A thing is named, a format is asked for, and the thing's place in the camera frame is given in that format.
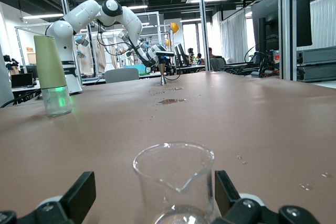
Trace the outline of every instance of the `office chair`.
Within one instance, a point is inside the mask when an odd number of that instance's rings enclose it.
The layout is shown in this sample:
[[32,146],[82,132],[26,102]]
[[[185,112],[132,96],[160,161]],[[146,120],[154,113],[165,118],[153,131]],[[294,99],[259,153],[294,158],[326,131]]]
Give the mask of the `office chair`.
[[114,83],[120,81],[132,81],[139,79],[139,71],[137,68],[118,68],[105,72],[106,83]]
[[218,59],[218,63],[219,63],[219,68],[220,69],[224,69],[225,65],[226,65],[226,61],[224,58],[217,58]]

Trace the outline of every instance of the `white curtain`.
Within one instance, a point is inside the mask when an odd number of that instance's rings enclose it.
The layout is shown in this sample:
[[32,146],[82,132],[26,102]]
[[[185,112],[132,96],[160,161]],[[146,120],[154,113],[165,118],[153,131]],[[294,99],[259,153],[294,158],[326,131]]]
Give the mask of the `white curtain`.
[[239,10],[221,22],[223,57],[232,63],[243,62],[247,49],[245,11]]
[[298,50],[336,46],[336,0],[315,0],[310,2],[311,46]]

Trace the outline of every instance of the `glass cup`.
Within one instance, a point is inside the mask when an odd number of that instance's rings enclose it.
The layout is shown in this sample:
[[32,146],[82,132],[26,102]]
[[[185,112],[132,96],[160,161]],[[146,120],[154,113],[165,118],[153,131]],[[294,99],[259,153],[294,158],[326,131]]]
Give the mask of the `glass cup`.
[[146,224],[209,224],[214,199],[214,153],[184,142],[154,145],[133,161],[140,179]]

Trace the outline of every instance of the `robotic arm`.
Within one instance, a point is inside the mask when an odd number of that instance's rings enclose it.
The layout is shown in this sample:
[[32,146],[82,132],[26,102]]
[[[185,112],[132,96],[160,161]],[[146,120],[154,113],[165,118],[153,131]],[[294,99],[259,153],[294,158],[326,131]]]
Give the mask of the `robotic arm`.
[[161,45],[155,45],[145,53],[138,44],[138,37],[142,31],[142,24],[134,12],[125,6],[121,6],[115,0],[105,0],[100,6],[94,0],[87,0],[70,11],[60,20],[51,24],[46,35],[55,38],[56,46],[66,75],[67,86],[70,93],[80,92],[82,89],[77,79],[77,71],[74,62],[73,35],[96,20],[104,27],[112,26],[115,22],[121,23],[128,34],[126,37],[132,48],[147,67],[158,64],[157,51],[165,51]]

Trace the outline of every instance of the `computer monitor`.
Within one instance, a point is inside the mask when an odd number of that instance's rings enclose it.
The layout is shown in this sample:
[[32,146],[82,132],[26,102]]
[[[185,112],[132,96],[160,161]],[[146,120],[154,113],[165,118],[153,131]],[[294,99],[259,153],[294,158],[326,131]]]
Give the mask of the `computer monitor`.
[[11,76],[11,81],[12,81],[12,88],[33,86],[33,74],[32,73],[14,74]]
[[182,45],[179,44],[178,47],[179,47],[181,56],[182,56],[182,58],[183,58],[183,64],[184,64],[184,65],[187,65],[187,66],[190,65],[190,62],[189,62],[189,60],[188,60],[188,56],[184,53],[184,50],[183,50]]
[[[279,23],[278,23],[278,0],[263,0],[251,7],[253,18],[253,30],[255,43],[258,44],[266,40],[266,48],[257,45],[256,50],[278,50],[279,49]],[[266,23],[262,24],[261,18],[265,18]],[[259,37],[259,29],[266,25],[266,37]],[[309,0],[297,0],[297,46],[312,45],[311,25],[310,25],[310,3]]]
[[32,73],[34,80],[38,78],[37,66],[36,65],[26,65],[27,73]]
[[182,63],[182,60],[181,60],[181,54],[179,53],[177,46],[175,47],[175,52],[176,52],[177,64],[178,64],[178,66],[182,67],[183,63]]

